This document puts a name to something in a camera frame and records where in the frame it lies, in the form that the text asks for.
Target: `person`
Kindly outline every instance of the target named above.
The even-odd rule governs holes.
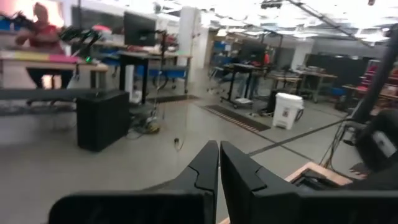
[[[57,27],[49,22],[47,8],[40,3],[36,3],[33,13],[37,17],[37,21],[34,23],[35,32],[22,28],[15,39],[16,44],[24,45],[28,40],[29,45],[35,50],[51,54],[65,54],[60,45]],[[73,76],[71,70],[51,70],[46,68],[26,68],[26,70],[36,88],[43,88],[42,77],[44,75],[61,75],[61,88],[67,88]]]

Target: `concrete floor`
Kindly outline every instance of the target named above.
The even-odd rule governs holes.
[[[6,86],[32,87],[23,69],[6,68],[7,73],[13,76],[8,76]],[[72,85],[87,83],[82,77]],[[217,96],[206,92],[205,83],[195,82],[190,88],[190,94],[201,100],[160,107],[164,119],[160,118],[159,134],[132,140],[136,137],[132,133],[97,154],[77,147],[74,114],[0,118],[0,223],[44,223],[52,204],[75,192],[139,190],[161,184],[176,177],[209,140],[229,141],[265,168],[287,177],[308,161],[320,162],[337,129],[331,124],[344,116],[330,105],[306,102],[292,130],[272,128],[254,134],[199,107],[219,103]],[[182,92],[180,85],[175,92]],[[174,138],[185,139],[181,151],[174,147]],[[333,166],[352,175],[348,170],[359,161],[352,147],[341,144]],[[228,216],[219,183],[218,222]]]

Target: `ceiling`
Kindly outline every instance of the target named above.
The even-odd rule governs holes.
[[[398,1],[375,0],[293,0],[303,3],[303,7],[317,16],[324,16],[333,26],[303,11],[290,1],[282,3],[280,9],[261,9],[263,0],[158,0],[165,13],[179,16],[182,6],[193,6],[202,10],[204,26],[227,29],[228,32],[243,32],[251,35],[273,30],[296,38],[349,39],[338,32],[344,31],[366,42],[380,42],[388,28],[398,23]],[[245,29],[253,24],[255,28]]]

